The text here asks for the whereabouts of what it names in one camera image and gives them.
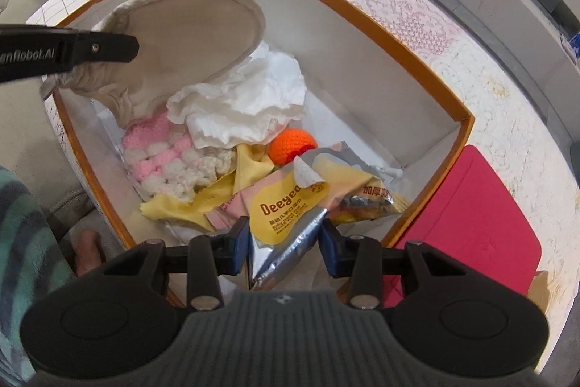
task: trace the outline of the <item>screw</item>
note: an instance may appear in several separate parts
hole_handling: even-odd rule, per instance
[[[198,295],[191,299],[190,305],[200,312],[209,312],[219,307],[219,300],[213,295]]]
[[[362,293],[350,299],[350,305],[359,310],[372,310],[379,306],[379,299],[374,295]]]

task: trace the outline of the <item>blue object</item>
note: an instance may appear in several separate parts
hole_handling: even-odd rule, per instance
[[[570,46],[574,50],[574,53],[576,53],[576,59],[580,59],[580,32],[572,37]]]

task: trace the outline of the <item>teal striped fabric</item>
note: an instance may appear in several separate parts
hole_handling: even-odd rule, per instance
[[[39,205],[0,167],[0,376],[8,385],[34,373],[19,335],[26,310],[73,276]]]

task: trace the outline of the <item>orange ball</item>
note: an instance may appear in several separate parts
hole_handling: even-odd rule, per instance
[[[276,166],[282,167],[302,153],[317,147],[314,137],[305,130],[285,129],[271,141],[268,156]]]

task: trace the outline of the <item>red flat object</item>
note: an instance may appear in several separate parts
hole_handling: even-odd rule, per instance
[[[466,146],[445,180],[397,242],[419,240],[525,295],[542,248],[532,227],[476,147]],[[386,307],[402,299],[399,276],[385,276]]]

